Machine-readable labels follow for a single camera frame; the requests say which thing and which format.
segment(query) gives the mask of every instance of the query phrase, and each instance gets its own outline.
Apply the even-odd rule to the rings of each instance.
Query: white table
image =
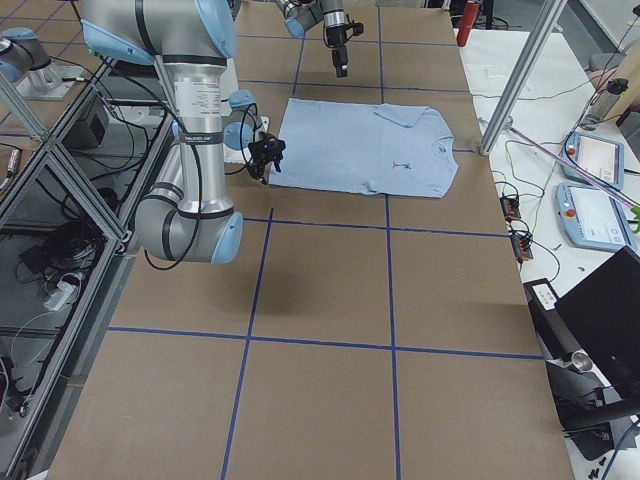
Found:
[[[478,117],[488,121],[495,109],[498,98],[509,78],[511,70],[526,41],[525,32],[498,32],[473,30],[467,46],[460,49],[462,61],[469,81],[474,105]],[[586,74],[573,55],[564,37],[554,33],[549,38],[545,49],[529,77],[520,98],[553,96],[559,92],[573,89],[587,81]],[[593,94],[591,84],[584,84],[576,90],[553,99],[519,100],[513,110],[513,126],[538,142],[560,142],[574,126],[584,105]],[[486,126],[482,121],[481,128]],[[615,124],[601,124],[596,131],[597,136],[619,141],[625,145],[625,167],[638,170],[640,164],[627,145]],[[513,177],[509,165],[505,142],[521,141],[512,133],[503,133],[491,152],[491,167],[495,172],[502,172],[506,180],[513,183],[520,194],[537,194],[541,192],[534,186],[519,182]],[[509,151],[513,159],[513,167],[519,178],[543,186],[549,178],[555,161],[538,150],[511,143]],[[552,151],[560,151],[560,146],[549,146]],[[501,173],[494,173],[496,181],[504,180]],[[540,203],[538,221],[535,213],[538,200],[525,196],[521,199],[520,211],[523,219],[534,229],[534,240],[554,250],[560,260],[561,270],[553,282],[560,296],[564,295],[583,278],[589,275],[612,254],[596,250],[587,250],[572,246],[562,230],[555,206],[555,187],[567,179],[560,166],[556,166],[549,178],[546,193]],[[624,193],[640,200],[640,177],[625,176]],[[506,187],[506,193],[512,193]],[[551,255],[540,247],[533,246],[534,259],[525,262],[521,278],[523,282],[538,278],[552,278],[556,272],[556,263]],[[582,457],[573,442],[567,441],[576,479],[584,479],[593,468],[600,467],[597,461],[589,462]],[[609,473],[609,480],[639,480],[640,450],[622,451],[618,455],[614,467]]]

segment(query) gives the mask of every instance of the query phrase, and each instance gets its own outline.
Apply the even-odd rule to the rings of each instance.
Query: touchscreen display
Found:
[[[570,187],[570,191],[585,240],[626,245],[614,200],[591,188]]]
[[[577,164],[605,182],[616,180],[616,150],[613,143],[591,137],[580,137]]]

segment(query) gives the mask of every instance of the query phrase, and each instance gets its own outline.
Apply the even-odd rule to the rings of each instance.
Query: robotic arm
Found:
[[[62,84],[62,74],[38,36],[28,28],[10,28],[0,34],[0,72],[10,82],[26,73],[33,87],[46,92]]]
[[[284,143],[261,131],[250,92],[221,97],[221,77],[236,54],[229,5],[226,0],[84,0],[82,4],[89,47],[104,56],[155,65],[179,120],[178,143],[136,211],[143,246],[166,260],[232,261],[243,218],[227,195],[223,142],[259,151],[261,155],[247,166],[257,176],[266,163],[282,158]],[[229,98],[231,119],[236,118],[226,128],[221,98]],[[255,119],[255,124],[245,124],[247,119]],[[261,138],[248,145],[254,132]]]
[[[351,36],[364,33],[364,25],[352,22],[344,13],[343,0],[273,0],[285,17],[285,26],[294,38],[324,19],[324,41],[331,49],[333,66],[338,78],[347,76],[347,42]]]

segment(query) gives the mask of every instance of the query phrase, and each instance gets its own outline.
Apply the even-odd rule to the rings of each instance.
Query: blue joint cap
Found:
[[[231,110],[244,110],[252,103],[256,103],[256,97],[253,96],[251,90],[238,90],[229,97]]]
[[[231,215],[222,235],[220,235],[216,248],[213,250],[211,263],[224,264],[236,258],[240,249],[240,241],[242,240],[243,224],[244,221],[240,212]]]
[[[2,32],[2,36],[9,40],[37,40],[38,36],[27,27],[9,28]]]
[[[293,38],[300,38],[304,35],[304,28],[300,25],[300,22],[295,18],[287,18],[284,21],[284,26],[289,30],[289,35]]]
[[[235,57],[238,50],[236,28],[229,4],[221,0],[194,0],[194,3],[216,49],[225,58]]]
[[[242,140],[240,139],[240,129],[242,128]],[[233,122],[224,129],[224,144],[231,150],[242,150],[253,140],[253,129],[241,122]]]
[[[113,57],[137,65],[154,64],[154,58],[142,48],[84,19],[82,32],[85,43],[105,57]]]
[[[0,61],[0,72],[2,72],[11,83],[15,83],[22,78],[22,72],[10,63]]]

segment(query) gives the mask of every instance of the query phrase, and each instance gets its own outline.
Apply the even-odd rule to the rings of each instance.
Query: water bottle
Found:
[[[598,95],[596,101],[591,105],[589,111],[584,116],[580,124],[585,130],[595,130],[596,125],[606,118],[620,95],[629,88],[629,81],[626,78],[614,78],[607,82],[607,88]]]

